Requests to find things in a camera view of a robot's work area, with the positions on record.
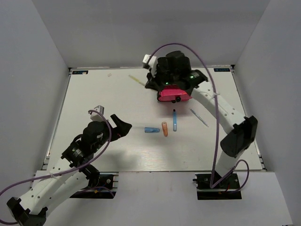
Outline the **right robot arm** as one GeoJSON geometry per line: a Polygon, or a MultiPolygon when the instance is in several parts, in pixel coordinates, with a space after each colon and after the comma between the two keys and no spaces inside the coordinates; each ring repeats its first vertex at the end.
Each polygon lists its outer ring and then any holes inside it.
{"type": "Polygon", "coordinates": [[[213,81],[200,70],[193,70],[190,59],[181,51],[159,58],[145,55],[143,67],[148,70],[145,88],[156,91],[158,101],[177,103],[194,99],[223,128],[226,137],[218,145],[221,155],[214,157],[212,181],[216,187],[225,187],[240,156],[255,140],[257,119],[244,116],[217,94],[213,81]]]}

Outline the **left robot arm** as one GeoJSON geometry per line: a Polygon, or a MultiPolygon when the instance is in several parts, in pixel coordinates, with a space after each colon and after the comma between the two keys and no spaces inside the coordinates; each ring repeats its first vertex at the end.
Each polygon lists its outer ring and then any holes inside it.
{"type": "Polygon", "coordinates": [[[15,223],[21,226],[42,226],[47,216],[82,188],[96,188],[104,183],[100,172],[92,165],[94,154],[110,142],[126,136],[132,125],[115,114],[112,127],[101,113],[90,110],[91,122],[62,153],[48,175],[38,177],[38,183],[20,197],[7,202],[15,223]]]}

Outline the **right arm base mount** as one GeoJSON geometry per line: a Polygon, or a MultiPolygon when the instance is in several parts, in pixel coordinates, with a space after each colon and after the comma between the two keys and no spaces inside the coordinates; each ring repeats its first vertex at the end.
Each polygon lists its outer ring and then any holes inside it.
{"type": "Polygon", "coordinates": [[[210,187],[211,174],[196,174],[192,180],[196,185],[198,200],[241,200],[239,179],[236,173],[220,182],[214,188],[210,187]]]}

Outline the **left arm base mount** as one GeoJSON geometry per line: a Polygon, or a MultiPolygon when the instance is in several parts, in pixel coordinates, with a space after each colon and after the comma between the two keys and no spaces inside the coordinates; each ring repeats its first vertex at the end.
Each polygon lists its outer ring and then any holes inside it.
{"type": "Polygon", "coordinates": [[[77,199],[113,199],[119,182],[118,172],[99,173],[88,186],[74,193],[70,198],[77,199]]]}

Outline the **yellow highlighter pen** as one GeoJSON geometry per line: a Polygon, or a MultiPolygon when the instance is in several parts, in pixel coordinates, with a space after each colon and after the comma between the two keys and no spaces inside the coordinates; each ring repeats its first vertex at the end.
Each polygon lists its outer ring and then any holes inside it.
{"type": "Polygon", "coordinates": [[[143,83],[142,81],[140,81],[138,78],[136,78],[136,77],[134,77],[132,75],[129,75],[129,78],[131,78],[135,82],[139,83],[140,85],[145,86],[145,83],[143,83]]]}

